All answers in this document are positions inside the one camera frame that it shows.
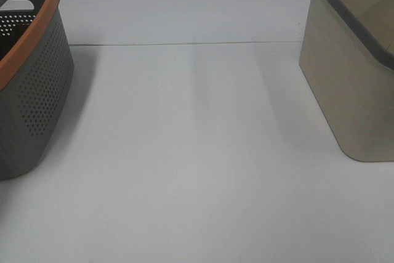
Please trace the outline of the beige basket grey rim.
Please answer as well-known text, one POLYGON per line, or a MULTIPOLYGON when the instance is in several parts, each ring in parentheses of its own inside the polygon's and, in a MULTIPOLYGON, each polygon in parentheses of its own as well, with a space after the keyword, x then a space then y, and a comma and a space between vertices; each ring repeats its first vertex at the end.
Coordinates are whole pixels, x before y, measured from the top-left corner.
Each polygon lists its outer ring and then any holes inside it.
POLYGON ((393 0, 310 0, 299 59, 340 149, 393 160, 393 0))

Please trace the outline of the grey perforated basket orange rim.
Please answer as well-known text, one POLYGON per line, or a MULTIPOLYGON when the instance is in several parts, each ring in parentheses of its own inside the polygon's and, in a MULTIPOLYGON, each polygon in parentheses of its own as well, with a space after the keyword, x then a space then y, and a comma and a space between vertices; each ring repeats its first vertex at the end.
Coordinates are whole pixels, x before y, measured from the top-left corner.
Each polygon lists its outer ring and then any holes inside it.
POLYGON ((32 9, 1 12, 1 180, 39 163, 74 72, 60 0, 27 1, 32 9))

